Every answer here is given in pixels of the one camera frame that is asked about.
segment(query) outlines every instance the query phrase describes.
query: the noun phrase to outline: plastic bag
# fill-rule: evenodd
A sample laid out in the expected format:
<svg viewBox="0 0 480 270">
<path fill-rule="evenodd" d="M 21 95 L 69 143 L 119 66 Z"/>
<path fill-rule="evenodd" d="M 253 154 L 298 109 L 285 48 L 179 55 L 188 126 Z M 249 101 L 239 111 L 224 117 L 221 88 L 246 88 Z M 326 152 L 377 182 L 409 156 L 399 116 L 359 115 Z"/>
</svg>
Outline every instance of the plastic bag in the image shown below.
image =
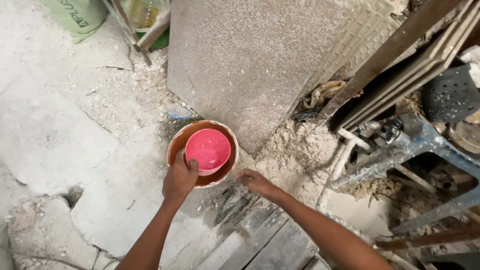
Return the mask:
<svg viewBox="0 0 480 270">
<path fill-rule="evenodd" d="M 78 43 L 91 36 L 107 15 L 101 0 L 42 0 L 51 15 Z"/>
</svg>

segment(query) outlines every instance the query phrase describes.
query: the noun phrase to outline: person's right hand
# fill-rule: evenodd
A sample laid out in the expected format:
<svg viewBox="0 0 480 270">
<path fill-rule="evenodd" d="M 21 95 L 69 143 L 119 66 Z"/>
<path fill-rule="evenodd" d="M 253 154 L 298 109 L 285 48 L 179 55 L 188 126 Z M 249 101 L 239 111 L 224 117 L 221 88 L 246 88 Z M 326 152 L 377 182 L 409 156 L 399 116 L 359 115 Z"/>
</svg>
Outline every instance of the person's right hand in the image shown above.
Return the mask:
<svg viewBox="0 0 480 270">
<path fill-rule="evenodd" d="M 235 179 L 240 179 L 240 182 L 246 185 L 251 192 L 270 200 L 275 192 L 281 191 L 279 187 L 266 179 L 261 173 L 251 169 L 241 170 L 235 175 Z"/>
</svg>

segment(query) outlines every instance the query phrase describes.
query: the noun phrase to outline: plastic bottle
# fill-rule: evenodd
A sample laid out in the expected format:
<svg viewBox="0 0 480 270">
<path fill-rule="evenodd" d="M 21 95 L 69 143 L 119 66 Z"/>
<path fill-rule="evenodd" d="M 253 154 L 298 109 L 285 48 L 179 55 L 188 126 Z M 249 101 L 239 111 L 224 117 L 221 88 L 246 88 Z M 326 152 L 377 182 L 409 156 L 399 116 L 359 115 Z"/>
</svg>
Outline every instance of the plastic bottle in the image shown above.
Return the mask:
<svg viewBox="0 0 480 270">
<path fill-rule="evenodd" d="M 169 0 L 132 0 L 129 12 L 130 24 L 137 32 L 150 28 L 158 13 L 168 8 Z"/>
</svg>

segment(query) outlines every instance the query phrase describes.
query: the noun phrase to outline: wooden board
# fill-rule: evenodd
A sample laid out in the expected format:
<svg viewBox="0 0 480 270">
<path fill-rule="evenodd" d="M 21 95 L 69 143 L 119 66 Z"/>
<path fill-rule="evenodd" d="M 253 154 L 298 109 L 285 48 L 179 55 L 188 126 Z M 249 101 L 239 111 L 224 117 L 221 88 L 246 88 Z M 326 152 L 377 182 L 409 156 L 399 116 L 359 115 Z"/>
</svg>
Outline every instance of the wooden board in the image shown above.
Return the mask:
<svg viewBox="0 0 480 270">
<path fill-rule="evenodd" d="M 316 253 L 310 237 L 289 220 L 245 270 L 302 270 Z"/>
<path fill-rule="evenodd" d="M 241 270 L 287 222 L 288 215 L 277 205 L 260 198 L 234 229 L 245 238 L 243 244 L 220 270 Z"/>
</svg>

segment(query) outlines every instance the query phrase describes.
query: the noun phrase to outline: cracked concrete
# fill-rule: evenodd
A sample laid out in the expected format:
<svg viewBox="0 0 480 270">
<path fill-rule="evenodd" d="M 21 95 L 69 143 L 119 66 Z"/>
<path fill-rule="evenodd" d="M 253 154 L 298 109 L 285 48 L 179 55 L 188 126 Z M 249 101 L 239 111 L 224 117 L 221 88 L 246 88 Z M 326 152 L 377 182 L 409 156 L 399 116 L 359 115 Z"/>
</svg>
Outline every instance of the cracked concrete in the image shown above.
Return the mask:
<svg viewBox="0 0 480 270">
<path fill-rule="evenodd" d="M 169 119 L 166 109 L 190 106 L 167 89 L 168 49 L 150 53 L 153 65 L 146 66 L 111 17 L 73 45 L 37 1 L 9 2 L 0 12 L 1 218 L 9 221 L 17 208 L 11 214 L 29 221 L 12 231 L 17 250 L 98 269 L 126 254 L 162 203 L 169 140 L 187 124 Z M 200 118 L 192 113 L 189 121 Z M 237 168 L 250 164 L 240 151 Z M 219 245 L 224 228 L 208 215 L 233 182 L 189 195 L 168 233 L 163 269 L 196 267 Z M 84 191 L 70 210 L 58 195 L 74 186 Z M 28 258 L 16 263 L 64 268 Z"/>
<path fill-rule="evenodd" d="M 65 269 L 65 266 L 58 262 L 32 260 L 28 255 L 59 258 L 86 269 L 93 267 L 98 249 L 88 245 L 76 230 L 70 218 L 70 208 L 64 198 L 40 200 L 26 207 L 36 216 L 35 224 L 22 230 L 13 224 L 9 228 L 10 242 L 18 269 L 31 266 L 35 266 L 37 270 Z"/>
</svg>

